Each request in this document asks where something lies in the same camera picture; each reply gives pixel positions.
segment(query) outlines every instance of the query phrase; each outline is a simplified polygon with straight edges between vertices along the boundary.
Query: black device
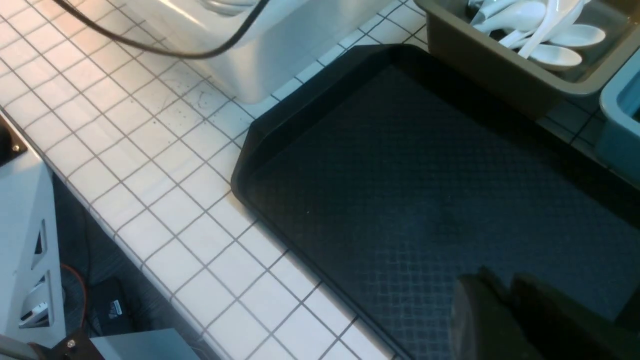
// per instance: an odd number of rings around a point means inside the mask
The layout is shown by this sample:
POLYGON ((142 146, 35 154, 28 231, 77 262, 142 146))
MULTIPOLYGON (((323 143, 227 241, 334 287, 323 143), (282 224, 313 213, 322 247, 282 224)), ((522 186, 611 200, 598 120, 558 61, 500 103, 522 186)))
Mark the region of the black device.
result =
POLYGON ((102 336, 134 332, 129 305, 120 280, 110 277, 91 289, 92 307, 102 336))

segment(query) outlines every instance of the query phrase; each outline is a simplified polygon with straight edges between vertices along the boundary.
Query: white spoon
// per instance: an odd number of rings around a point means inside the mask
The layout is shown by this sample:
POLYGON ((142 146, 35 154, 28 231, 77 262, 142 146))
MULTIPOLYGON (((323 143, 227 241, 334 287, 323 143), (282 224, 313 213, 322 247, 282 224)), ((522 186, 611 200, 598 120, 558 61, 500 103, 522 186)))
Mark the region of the white spoon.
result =
POLYGON ((549 39, 549 42, 571 49, 584 49, 602 42, 606 36, 602 29, 595 26, 573 24, 549 39))
MULTIPOLYGON (((517 42, 515 49, 523 46, 527 39, 517 42)), ((551 71, 564 71, 574 66, 580 65, 582 57, 571 49, 561 46, 538 44, 531 55, 531 60, 538 63, 541 67, 551 71)))
POLYGON ((518 2, 518 0, 485 0, 469 24, 471 26, 478 25, 516 2, 518 2))
POLYGON ((584 7, 584 0, 547 0, 547 13, 540 26, 518 52, 528 58, 533 49, 544 41, 545 37, 557 27, 565 28, 573 24, 584 7))
POLYGON ((474 28, 483 33, 504 28, 530 31, 540 25, 546 10, 547 7, 537 1, 519 1, 480 24, 474 25, 474 28))

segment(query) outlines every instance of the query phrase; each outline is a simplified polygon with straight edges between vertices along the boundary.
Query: black tray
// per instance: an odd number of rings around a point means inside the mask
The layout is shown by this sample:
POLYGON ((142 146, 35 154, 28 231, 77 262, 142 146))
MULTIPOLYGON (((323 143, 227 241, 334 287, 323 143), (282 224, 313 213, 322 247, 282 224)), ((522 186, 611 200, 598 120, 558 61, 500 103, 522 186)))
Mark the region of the black tray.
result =
POLYGON ((449 358, 480 265, 608 318, 640 280, 633 187, 416 47, 356 47, 256 120, 232 189, 402 358, 449 358))

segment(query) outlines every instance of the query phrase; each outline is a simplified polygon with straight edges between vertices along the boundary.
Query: plastic bin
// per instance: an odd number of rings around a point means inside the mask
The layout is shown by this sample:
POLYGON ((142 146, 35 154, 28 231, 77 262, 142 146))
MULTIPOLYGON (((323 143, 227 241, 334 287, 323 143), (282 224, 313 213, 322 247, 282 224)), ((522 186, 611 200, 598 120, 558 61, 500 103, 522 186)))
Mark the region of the plastic bin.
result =
POLYGON ((640 184, 640 51, 604 87, 600 107, 608 121, 596 143, 596 155, 640 184))
MULTIPOLYGON (((390 2, 271 0, 236 46, 194 63, 224 92, 244 102, 259 102, 390 2)), ((250 12, 228 17, 205 9, 200 0, 127 0, 127 4, 166 36, 164 44, 181 51, 220 45, 250 12)))
POLYGON ((532 119, 547 114, 563 96, 596 93, 640 45, 637 0, 593 0, 576 23, 598 26, 602 43, 580 51, 583 62, 549 72, 476 31, 467 0, 415 0, 426 11, 431 54, 483 85, 532 119))

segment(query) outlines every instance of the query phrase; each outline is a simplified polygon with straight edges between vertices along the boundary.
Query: black cable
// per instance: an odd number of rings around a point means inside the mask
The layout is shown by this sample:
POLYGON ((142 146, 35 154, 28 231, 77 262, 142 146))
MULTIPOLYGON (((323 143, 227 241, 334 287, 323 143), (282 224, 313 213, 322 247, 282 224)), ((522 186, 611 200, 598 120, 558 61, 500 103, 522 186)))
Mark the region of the black cable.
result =
POLYGON ((240 39, 244 36, 244 34, 249 30, 249 28, 251 27, 255 19, 257 19, 257 17, 260 15, 264 7, 269 2, 269 0, 259 0, 258 3, 255 5, 255 8, 253 8, 253 10, 249 13, 249 16, 247 16, 244 22, 240 25, 236 33, 234 33, 227 41, 222 43, 222 45, 220 45, 219 47, 213 50, 206 51, 204 53, 182 53, 180 51, 171 51, 171 50, 161 49, 159 47, 154 47, 147 44, 142 44, 141 42, 133 41, 129 38, 125 38, 116 33, 112 33, 111 31, 103 28, 102 26, 96 24, 94 21, 86 17, 83 13, 78 11, 78 9, 76 9, 75 6, 68 3, 67 0, 53 0, 53 1, 56 4, 60 5, 60 7, 63 8, 66 12, 71 14, 71 16, 75 17, 77 20, 82 22, 84 25, 87 25, 89 28, 92 28, 93 30, 100 33, 101 35, 104 35, 105 37, 108 37, 109 39, 115 42, 120 42, 122 44, 135 47, 139 50, 148 51, 150 53, 164 55, 164 56, 172 56, 174 58, 182 58, 187 60, 202 60, 202 59, 213 58, 231 49, 231 47, 236 45, 238 41, 240 41, 240 39))

